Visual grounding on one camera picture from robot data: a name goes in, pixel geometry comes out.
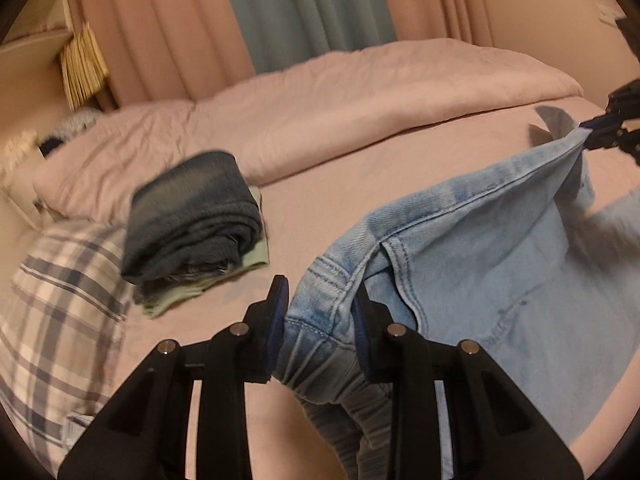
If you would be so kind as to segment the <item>white wall socket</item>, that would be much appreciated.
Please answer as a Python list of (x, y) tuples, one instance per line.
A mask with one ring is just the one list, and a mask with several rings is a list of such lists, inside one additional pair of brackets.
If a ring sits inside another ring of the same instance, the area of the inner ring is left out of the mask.
[(619, 20), (626, 18), (626, 14), (623, 11), (614, 10), (603, 4), (597, 4), (598, 19), (605, 24), (613, 27), (617, 26)]

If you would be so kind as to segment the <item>pink curtain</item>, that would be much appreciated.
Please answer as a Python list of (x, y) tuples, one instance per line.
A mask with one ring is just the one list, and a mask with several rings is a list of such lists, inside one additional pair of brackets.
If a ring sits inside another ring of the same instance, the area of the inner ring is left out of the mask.
[[(387, 0), (396, 40), (494, 41), (485, 0)], [(117, 105), (209, 98), (259, 75), (230, 0), (70, 0), (102, 50)]]

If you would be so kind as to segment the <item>pink bed sheet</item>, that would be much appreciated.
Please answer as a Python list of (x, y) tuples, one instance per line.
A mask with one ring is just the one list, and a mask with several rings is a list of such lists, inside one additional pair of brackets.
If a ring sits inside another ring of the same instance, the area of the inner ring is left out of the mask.
[[(542, 119), (531, 106), (461, 118), (411, 131), (325, 162), (266, 186), (262, 191), (270, 247), (266, 268), (209, 289), (203, 296), (150, 320), (130, 312), (119, 376), (128, 375), (152, 345), (165, 338), (182, 344), (213, 336), (242, 318), (265, 296), (273, 274), (296, 288), (314, 259), (368, 214), (401, 198), (472, 174), (553, 141), (558, 131), (596, 114), (581, 99), (554, 102)], [(623, 156), (622, 181), (639, 181), (632, 159), (616, 150), (585, 152)], [(639, 407), (639, 348), (596, 418), (572, 444), (586, 474), (592, 474), (623, 437)], [(274, 378), (247, 390), (250, 459), (258, 479), (343, 479), (334, 449), (308, 418), (295, 393)]]

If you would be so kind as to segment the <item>folded dark denim jeans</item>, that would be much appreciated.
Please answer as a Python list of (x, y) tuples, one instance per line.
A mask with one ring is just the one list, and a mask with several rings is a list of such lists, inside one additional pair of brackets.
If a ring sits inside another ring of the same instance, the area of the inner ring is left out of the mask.
[(258, 203), (233, 155), (204, 152), (134, 193), (120, 274), (143, 285), (222, 273), (260, 234)]

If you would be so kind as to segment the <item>folded pale green garment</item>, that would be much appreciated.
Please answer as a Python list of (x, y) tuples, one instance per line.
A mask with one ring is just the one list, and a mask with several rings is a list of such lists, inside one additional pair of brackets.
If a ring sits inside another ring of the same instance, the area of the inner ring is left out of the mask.
[(264, 246), (260, 244), (260, 237), (255, 246), (242, 255), (241, 263), (233, 269), (217, 274), (203, 274), (180, 278), (180, 280), (168, 280), (153, 282), (150, 284), (134, 285), (134, 300), (143, 307), (145, 315), (149, 318), (157, 318), (179, 302), (201, 295), (204, 290), (213, 284), (226, 278), (241, 273), (246, 268), (257, 266), (265, 260)]

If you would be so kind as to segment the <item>white shelf unit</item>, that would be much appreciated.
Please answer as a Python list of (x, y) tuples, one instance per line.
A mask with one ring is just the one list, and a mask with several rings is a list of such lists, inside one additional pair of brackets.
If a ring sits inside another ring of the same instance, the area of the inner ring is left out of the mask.
[(1, 0), (1, 133), (46, 130), (68, 113), (58, 54), (68, 0)]

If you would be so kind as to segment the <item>light blue denim pants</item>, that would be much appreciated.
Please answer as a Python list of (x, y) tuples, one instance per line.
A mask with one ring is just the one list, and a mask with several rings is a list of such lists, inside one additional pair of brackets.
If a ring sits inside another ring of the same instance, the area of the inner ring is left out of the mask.
[(311, 263), (274, 374), (349, 478), (383, 478), (390, 444), (392, 390), (357, 359), (359, 286), (427, 339), (477, 341), (566, 444), (596, 418), (639, 348), (639, 181), (585, 138), (396, 200)]

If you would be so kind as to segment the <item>grey patterned cloth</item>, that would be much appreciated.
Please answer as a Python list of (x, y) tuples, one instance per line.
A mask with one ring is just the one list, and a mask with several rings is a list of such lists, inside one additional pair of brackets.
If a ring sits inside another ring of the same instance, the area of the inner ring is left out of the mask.
[(73, 114), (59, 122), (38, 145), (41, 155), (47, 157), (63, 144), (77, 138), (92, 128), (102, 115), (102, 110), (93, 107), (78, 108)]

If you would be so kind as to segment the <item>pink pillow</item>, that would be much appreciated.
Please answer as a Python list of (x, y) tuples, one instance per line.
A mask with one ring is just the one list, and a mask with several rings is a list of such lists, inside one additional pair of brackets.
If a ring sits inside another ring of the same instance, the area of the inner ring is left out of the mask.
[(141, 103), (101, 116), (55, 150), (32, 184), (63, 217), (124, 224), (140, 186), (201, 152), (237, 149), (233, 132), (205, 103)]

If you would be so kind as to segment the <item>stack of yellowed books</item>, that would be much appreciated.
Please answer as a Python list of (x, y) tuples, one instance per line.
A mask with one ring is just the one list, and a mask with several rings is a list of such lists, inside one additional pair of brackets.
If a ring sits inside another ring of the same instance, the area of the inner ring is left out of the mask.
[(66, 44), (58, 59), (64, 93), (71, 110), (78, 110), (105, 88), (110, 71), (88, 23), (83, 24), (78, 34)]

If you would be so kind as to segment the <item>plush toy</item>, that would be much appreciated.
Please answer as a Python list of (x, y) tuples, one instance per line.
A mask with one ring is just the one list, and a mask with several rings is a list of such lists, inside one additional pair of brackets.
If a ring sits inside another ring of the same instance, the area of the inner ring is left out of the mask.
[(36, 130), (23, 130), (6, 141), (1, 150), (1, 185), (5, 186), (9, 176), (17, 166), (38, 148), (39, 136)]

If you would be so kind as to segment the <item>pink duvet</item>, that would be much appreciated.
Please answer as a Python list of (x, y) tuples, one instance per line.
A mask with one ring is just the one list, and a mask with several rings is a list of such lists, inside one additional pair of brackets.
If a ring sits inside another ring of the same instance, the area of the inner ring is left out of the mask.
[(399, 41), (328, 53), (197, 102), (180, 148), (227, 151), (262, 185), (408, 129), (581, 95), (573, 77), (523, 53)]

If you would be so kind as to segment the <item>plaid pillow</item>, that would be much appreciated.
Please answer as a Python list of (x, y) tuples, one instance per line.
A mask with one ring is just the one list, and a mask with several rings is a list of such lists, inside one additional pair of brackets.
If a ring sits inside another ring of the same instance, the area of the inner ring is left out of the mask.
[(125, 231), (61, 221), (35, 240), (1, 291), (1, 405), (56, 474), (111, 396), (132, 287), (120, 276)]

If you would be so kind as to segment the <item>teal curtain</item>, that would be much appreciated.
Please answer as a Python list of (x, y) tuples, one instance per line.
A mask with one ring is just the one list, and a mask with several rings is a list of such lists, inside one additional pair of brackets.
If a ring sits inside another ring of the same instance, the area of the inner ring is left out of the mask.
[(396, 40), (387, 0), (230, 0), (258, 74)]

